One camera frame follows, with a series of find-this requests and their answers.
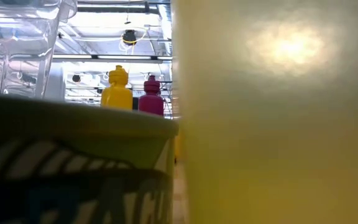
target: ceiling fixture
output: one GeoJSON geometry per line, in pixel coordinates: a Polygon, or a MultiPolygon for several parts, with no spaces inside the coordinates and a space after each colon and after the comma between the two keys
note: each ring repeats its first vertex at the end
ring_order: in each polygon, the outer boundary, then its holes
{"type": "MultiPolygon", "coordinates": [[[[128,6],[131,5],[131,0],[128,0],[128,6]]],[[[127,21],[124,23],[125,25],[130,24],[131,22],[129,21],[129,7],[127,9],[127,21]]]]}
{"type": "Polygon", "coordinates": [[[72,55],[72,54],[56,54],[53,55],[54,62],[94,62],[109,60],[128,60],[126,62],[148,60],[150,63],[163,63],[171,61],[172,56],[147,56],[147,55],[72,55]]]}
{"type": "Polygon", "coordinates": [[[125,34],[122,35],[124,43],[128,46],[133,46],[136,44],[135,30],[125,30],[125,34]]]}
{"type": "Polygon", "coordinates": [[[81,77],[79,75],[73,75],[73,82],[80,82],[81,77]]]}

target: pink water bottle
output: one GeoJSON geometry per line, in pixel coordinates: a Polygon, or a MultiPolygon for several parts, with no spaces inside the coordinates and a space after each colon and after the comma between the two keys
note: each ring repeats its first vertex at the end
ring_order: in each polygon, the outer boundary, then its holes
{"type": "Polygon", "coordinates": [[[147,113],[164,115],[164,101],[160,92],[160,82],[155,80],[155,76],[149,76],[149,80],[144,82],[144,91],[146,95],[139,98],[139,110],[147,113]]]}

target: ceiling light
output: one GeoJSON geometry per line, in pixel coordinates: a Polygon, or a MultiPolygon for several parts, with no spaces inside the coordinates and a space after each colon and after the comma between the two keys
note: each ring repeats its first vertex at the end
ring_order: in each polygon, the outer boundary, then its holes
{"type": "Polygon", "coordinates": [[[81,7],[95,7],[95,8],[125,7],[125,8],[131,8],[131,9],[144,9],[144,6],[133,6],[133,5],[121,6],[121,5],[116,5],[116,4],[78,4],[77,7],[78,8],[81,8],[81,7]]]}
{"type": "Polygon", "coordinates": [[[113,55],[99,55],[99,59],[118,59],[118,60],[151,60],[150,56],[113,56],[113,55]]]}
{"type": "Polygon", "coordinates": [[[90,55],[53,55],[53,58],[66,58],[66,59],[91,59],[90,55]]]}
{"type": "Polygon", "coordinates": [[[158,56],[157,60],[172,60],[172,56],[158,56]]]}

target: floor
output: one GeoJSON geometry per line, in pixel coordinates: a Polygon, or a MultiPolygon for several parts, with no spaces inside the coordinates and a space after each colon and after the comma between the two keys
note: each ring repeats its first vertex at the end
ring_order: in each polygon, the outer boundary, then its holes
{"type": "Polygon", "coordinates": [[[188,224],[187,196],[183,163],[175,166],[173,180],[173,224],[188,224]]]}

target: cup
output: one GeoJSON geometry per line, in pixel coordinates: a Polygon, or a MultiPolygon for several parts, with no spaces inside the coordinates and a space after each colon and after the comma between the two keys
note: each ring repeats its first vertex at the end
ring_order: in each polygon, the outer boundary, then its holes
{"type": "Polygon", "coordinates": [[[0,97],[0,223],[171,223],[173,121],[0,97]]]}
{"type": "Polygon", "coordinates": [[[173,2],[191,224],[358,223],[358,4],[173,2]]]}

